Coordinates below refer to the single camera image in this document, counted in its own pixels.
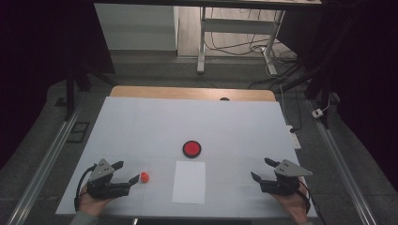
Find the white wall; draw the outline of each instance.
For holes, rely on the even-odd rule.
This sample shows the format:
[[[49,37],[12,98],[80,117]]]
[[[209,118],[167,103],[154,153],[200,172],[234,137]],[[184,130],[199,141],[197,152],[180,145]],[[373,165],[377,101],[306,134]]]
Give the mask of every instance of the white wall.
[[[95,6],[109,50],[176,50],[177,7]]]

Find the sleeve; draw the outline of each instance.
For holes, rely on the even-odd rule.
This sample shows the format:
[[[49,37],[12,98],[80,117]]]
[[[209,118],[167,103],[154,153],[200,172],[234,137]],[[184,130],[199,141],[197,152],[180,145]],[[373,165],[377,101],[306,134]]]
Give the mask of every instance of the sleeve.
[[[70,225],[92,225],[99,221],[98,217],[88,215],[87,213],[77,211]]]

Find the robotic hand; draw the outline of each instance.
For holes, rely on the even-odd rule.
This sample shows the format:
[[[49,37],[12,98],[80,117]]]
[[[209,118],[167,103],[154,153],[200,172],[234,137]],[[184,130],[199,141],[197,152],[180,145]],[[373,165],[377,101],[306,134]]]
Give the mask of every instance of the robotic hand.
[[[136,175],[128,183],[112,184],[111,179],[114,172],[123,167],[123,161],[118,161],[112,166],[105,160],[101,159],[99,164],[88,168],[82,178],[80,179],[79,186],[76,190],[76,198],[74,200],[75,209],[78,210],[80,200],[80,188],[85,176],[92,172],[87,181],[87,193],[94,199],[114,199],[121,196],[128,196],[130,187],[137,184],[140,175]]]
[[[285,159],[282,162],[273,161],[270,158],[265,158],[267,165],[274,167],[276,181],[262,180],[261,177],[254,172],[251,172],[254,181],[260,184],[261,190],[264,193],[288,196],[298,194],[306,203],[307,213],[310,210],[310,200],[299,191],[300,181],[299,176],[312,175],[312,172],[296,165],[295,163]]]

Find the dark background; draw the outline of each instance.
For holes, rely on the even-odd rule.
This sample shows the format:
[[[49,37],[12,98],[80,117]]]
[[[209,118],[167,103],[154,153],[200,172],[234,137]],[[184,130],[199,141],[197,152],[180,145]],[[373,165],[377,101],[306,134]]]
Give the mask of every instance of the dark background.
[[[398,137],[395,9],[391,0],[369,1],[333,58],[329,72],[331,90],[341,99],[338,113],[398,189],[394,152]],[[320,26],[310,54],[318,53],[330,30],[339,27],[346,14],[335,15],[331,12],[318,17]],[[99,72],[113,70],[91,2],[0,3],[1,167],[37,119],[48,88],[65,80],[70,65],[75,68],[81,63]]]

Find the wooden table edge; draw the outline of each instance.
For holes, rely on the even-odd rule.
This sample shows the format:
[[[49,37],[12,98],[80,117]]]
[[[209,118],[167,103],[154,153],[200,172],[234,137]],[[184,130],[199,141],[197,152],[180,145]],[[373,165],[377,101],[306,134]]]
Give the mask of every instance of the wooden table edge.
[[[269,90],[216,89],[193,87],[115,86],[110,97],[118,98],[171,98],[233,101],[276,101]]]

